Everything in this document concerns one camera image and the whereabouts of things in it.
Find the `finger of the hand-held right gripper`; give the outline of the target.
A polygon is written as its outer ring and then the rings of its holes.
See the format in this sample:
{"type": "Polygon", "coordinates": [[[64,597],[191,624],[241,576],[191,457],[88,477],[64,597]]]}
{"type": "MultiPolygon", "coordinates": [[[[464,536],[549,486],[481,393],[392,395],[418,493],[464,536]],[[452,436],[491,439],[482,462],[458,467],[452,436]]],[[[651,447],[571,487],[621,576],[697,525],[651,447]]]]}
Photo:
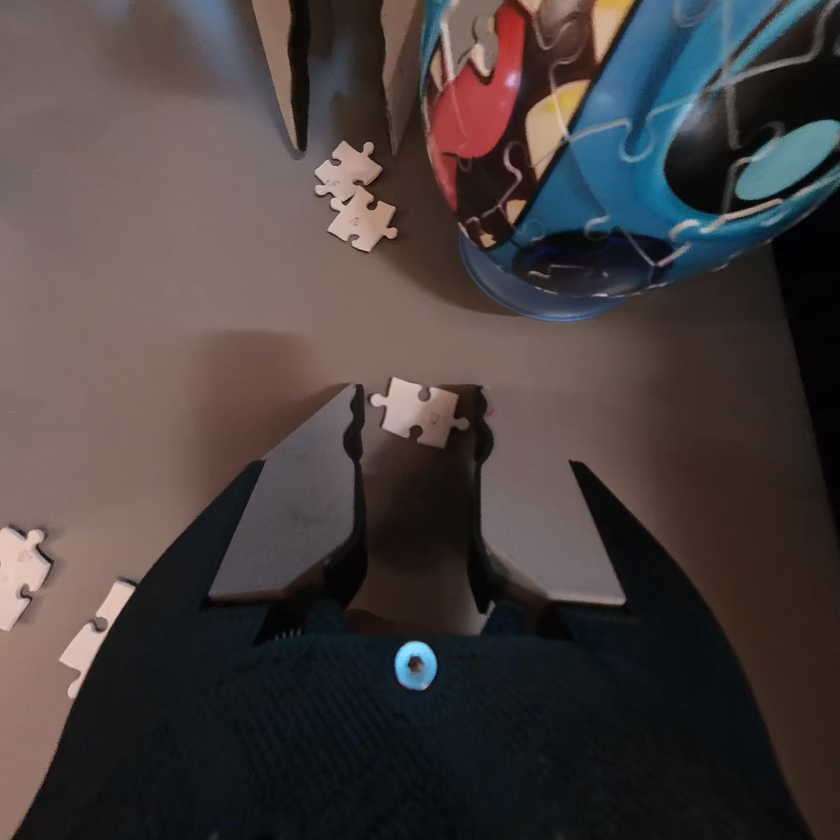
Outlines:
{"type": "Polygon", "coordinates": [[[308,1],[253,1],[280,115],[295,152],[308,146],[310,78],[308,1]]]}
{"type": "Polygon", "coordinates": [[[419,90],[424,2],[383,1],[381,72],[385,114],[392,154],[397,155],[419,90]]]}

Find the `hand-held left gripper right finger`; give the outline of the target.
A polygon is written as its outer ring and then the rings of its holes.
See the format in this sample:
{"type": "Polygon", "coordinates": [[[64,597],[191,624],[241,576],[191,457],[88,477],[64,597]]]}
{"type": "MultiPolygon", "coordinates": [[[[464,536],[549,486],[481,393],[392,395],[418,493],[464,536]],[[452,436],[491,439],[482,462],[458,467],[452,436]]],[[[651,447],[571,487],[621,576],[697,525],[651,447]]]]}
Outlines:
{"type": "Polygon", "coordinates": [[[476,388],[467,570],[476,606],[621,608],[626,596],[574,473],[571,427],[546,392],[476,388]]]}

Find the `white double puzzle piece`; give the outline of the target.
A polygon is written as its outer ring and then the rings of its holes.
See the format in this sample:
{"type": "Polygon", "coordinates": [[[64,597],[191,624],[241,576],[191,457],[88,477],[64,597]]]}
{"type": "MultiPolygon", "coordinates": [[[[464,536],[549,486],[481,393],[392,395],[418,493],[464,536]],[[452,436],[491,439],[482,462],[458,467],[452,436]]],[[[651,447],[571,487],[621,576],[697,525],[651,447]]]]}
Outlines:
{"type": "Polygon", "coordinates": [[[66,688],[66,696],[69,700],[75,700],[78,697],[112,625],[129,602],[135,589],[136,584],[128,580],[117,579],[113,582],[96,611],[61,652],[58,664],[74,674],[66,688]]]}
{"type": "Polygon", "coordinates": [[[384,410],[381,427],[389,434],[408,439],[419,428],[416,441],[420,445],[443,449],[452,430],[466,432],[470,422],[455,415],[458,394],[432,386],[427,398],[422,398],[423,391],[420,384],[393,377],[386,394],[372,393],[368,402],[373,408],[384,410]]]}

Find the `blue 3D puzzle ball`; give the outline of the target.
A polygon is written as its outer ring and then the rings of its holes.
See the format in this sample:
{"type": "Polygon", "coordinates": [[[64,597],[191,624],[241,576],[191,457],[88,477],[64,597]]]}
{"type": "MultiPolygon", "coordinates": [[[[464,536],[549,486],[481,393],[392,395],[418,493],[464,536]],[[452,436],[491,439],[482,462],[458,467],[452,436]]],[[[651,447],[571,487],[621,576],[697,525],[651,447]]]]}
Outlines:
{"type": "Polygon", "coordinates": [[[489,299],[540,321],[591,319],[668,283],[666,242],[619,229],[594,237],[564,231],[489,250],[462,234],[458,246],[470,277],[489,299]]]}

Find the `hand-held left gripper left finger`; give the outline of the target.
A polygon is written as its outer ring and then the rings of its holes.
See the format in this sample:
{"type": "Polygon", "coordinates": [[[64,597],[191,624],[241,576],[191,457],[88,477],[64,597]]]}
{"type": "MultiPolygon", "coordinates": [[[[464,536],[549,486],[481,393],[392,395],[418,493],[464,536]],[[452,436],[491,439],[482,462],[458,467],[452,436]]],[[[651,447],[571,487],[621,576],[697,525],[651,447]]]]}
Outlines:
{"type": "Polygon", "coordinates": [[[352,602],[368,564],[363,427],[364,389],[349,384],[268,453],[210,603],[352,602]]]}

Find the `person's black clothing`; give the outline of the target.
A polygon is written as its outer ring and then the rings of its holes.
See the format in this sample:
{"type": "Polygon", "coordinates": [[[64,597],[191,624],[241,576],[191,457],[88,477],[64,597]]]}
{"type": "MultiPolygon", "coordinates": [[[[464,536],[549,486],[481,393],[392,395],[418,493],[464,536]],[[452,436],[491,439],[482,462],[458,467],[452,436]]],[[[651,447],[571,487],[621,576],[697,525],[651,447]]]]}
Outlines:
{"type": "Polygon", "coordinates": [[[839,523],[839,194],[774,240],[777,270],[830,507],[839,523]]]}

